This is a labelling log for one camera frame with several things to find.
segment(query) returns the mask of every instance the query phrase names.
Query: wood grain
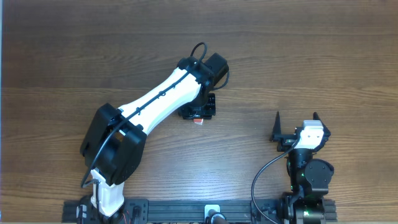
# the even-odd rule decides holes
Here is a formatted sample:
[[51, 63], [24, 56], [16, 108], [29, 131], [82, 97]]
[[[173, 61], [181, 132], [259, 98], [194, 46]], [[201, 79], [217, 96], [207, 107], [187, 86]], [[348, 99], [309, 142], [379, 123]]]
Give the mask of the wood grain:
[[[99, 106], [133, 101], [200, 41], [228, 60], [217, 116], [176, 114], [149, 135], [127, 197], [249, 199], [278, 155], [277, 110], [291, 133], [317, 111], [332, 136], [341, 221], [397, 221], [398, 2], [388, 0], [5, 0], [1, 211], [6, 222], [59, 222], [86, 169], [78, 149]], [[258, 198], [289, 190], [284, 161]]]

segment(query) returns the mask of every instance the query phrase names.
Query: wooden table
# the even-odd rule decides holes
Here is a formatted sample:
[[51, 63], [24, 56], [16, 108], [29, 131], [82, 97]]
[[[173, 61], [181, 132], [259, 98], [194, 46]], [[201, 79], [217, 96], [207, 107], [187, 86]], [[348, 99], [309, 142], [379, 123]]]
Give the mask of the wooden table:
[[[231, 70], [217, 116], [160, 123], [125, 196], [248, 200], [279, 154], [276, 111], [287, 134], [317, 111], [332, 135], [316, 157], [336, 169], [327, 198], [340, 220], [397, 221], [397, 21], [386, 0], [5, 0], [3, 221], [59, 222], [65, 200], [92, 192], [79, 188], [79, 147], [95, 111], [139, 98], [201, 41]], [[256, 195], [289, 189], [281, 160]]]

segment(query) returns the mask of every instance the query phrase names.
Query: black object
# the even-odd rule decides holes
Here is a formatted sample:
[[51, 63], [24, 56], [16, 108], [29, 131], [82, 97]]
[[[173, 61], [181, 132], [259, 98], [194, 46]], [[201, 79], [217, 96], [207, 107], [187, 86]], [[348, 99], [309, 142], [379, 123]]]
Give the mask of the black object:
[[196, 64], [196, 58], [192, 56], [183, 58], [177, 64], [181, 70], [189, 70], [201, 84], [198, 96], [191, 102], [181, 106], [178, 114], [183, 119], [211, 119], [216, 114], [216, 96], [209, 93], [214, 90], [214, 86], [229, 72], [227, 61], [218, 53], [214, 53], [205, 63], [200, 63], [196, 69], [192, 68]]
[[[280, 200], [257, 200], [262, 212], [271, 218], [277, 215]], [[336, 222], [336, 206], [332, 200], [324, 200], [323, 216], [327, 222]], [[262, 217], [250, 200], [219, 200], [219, 201], [148, 201], [146, 199], [125, 199], [123, 211], [127, 223], [204, 223], [205, 205], [219, 205], [222, 214], [230, 223], [271, 224]], [[92, 206], [90, 197], [85, 196], [80, 201], [65, 202], [62, 214], [63, 223], [124, 223], [124, 217], [105, 220], [97, 216], [96, 208]]]
[[[93, 163], [107, 135], [124, 119], [121, 111], [109, 103], [98, 109], [80, 147], [80, 154], [85, 157], [87, 167]], [[124, 123], [120, 130], [126, 133], [123, 140], [111, 136], [94, 163], [109, 186], [123, 183], [137, 169], [147, 138], [142, 129], [131, 122]]]
[[[313, 119], [320, 121], [316, 112]], [[290, 223], [325, 223], [327, 220], [325, 214], [329, 204], [325, 203], [323, 196], [328, 193], [334, 167], [327, 161], [313, 159], [313, 155], [325, 145], [331, 135], [323, 123], [322, 126], [324, 135], [318, 147], [292, 149], [299, 141], [303, 127], [297, 127], [295, 134], [282, 134], [279, 112], [276, 115], [270, 140], [278, 142], [277, 151], [289, 152], [286, 166], [292, 189], [291, 193], [282, 194], [278, 204], [277, 217], [280, 220], [289, 220]]]

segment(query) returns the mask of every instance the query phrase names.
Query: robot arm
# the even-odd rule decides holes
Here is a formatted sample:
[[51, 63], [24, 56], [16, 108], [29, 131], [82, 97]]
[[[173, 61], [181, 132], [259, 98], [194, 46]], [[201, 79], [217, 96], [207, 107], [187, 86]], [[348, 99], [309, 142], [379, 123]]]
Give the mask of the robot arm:
[[[209, 93], [227, 74], [226, 60], [213, 54], [205, 63], [194, 58], [179, 61], [171, 76], [132, 103], [118, 109], [103, 105], [95, 114], [80, 153], [88, 171], [82, 187], [94, 183], [92, 204], [105, 220], [119, 220], [124, 203], [124, 181], [137, 169], [147, 135], [170, 113], [178, 110], [183, 119], [211, 119], [215, 115], [215, 95]], [[115, 136], [123, 135], [120, 140]], [[93, 180], [85, 182], [88, 174]]]

